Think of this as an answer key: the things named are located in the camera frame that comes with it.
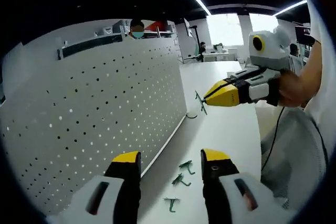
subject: person's hand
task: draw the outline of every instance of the person's hand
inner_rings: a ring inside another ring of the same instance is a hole
[[[306,101],[306,93],[302,81],[292,71],[286,71],[279,78],[279,105],[297,107]]]

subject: pegboard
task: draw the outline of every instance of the pegboard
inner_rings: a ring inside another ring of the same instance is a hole
[[[6,154],[27,196],[57,214],[111,160],[142,170],[186,113],[172,39],[123,41],[40,69],[0,109]]]

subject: black cable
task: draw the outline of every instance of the black cable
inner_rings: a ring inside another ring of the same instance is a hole
[[[278,120],[277,120],[277,125],[276,125],[276,127],[275,127],[275,132],[274,132],[274,138],[273,138],[272,146],[271,146],[271,149],[269,150],[268,157],[267,157],[267,159],[266,159],[264,165],[262,166],[261,171],[264,170],[264,168],[265,168],[265,166],[266,166],[266,164],[267,164],[267,161],[268,161],[268,159],[269,159],[269,157],[270,157],[270,155],[271,155],[271,153],[272,153],[273,146],[274,146],[274,143],[275,143],[275,138],[277,137],[277,132],[278,132],[278,126],[279,126],[280,117],[281,117],[281,115],[282,115],[284,109],[285,109],[285,107],[283,107],[283,108],[281,109],[281,111],[280,111],[280,114],[279,114],[279,117],[278,117]]]
[[[188,113],[185,115],[187,118],[189,118],[189,119],[194,119],[194,118],[196,118],[197,117],[197,115],[195,115],[195,116],[193,116],[193,117],[191,117],[191,116],[188,116]]]

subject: white table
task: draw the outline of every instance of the white table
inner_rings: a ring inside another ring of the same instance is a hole
[[[227,77],[227,72],[241,69],[238,61],[205,62],[181,65],[181,76],[188,111],[198,117],[186,118],[168,146],[141,181],[141,201],[138,223],[208,223],[202,194],[201,149],[211,148],[227,153],[240,172],[249,172],[260,179],[261,150],[256,112],[252,104],[223,108],[206,106],[208,115],[200,111],[195,90],[204,95],[212,85]],[[179,164],[193,161],[190,175]],[[183,184],[171,185],[183,172]],[[169,212],[169,201],[164,197],[181,199]]]
[[[231,54],[229,52],[215,52],[212,54],[203,54],[204,61],[225,61],[225,60],[235,60],[236,54]]]

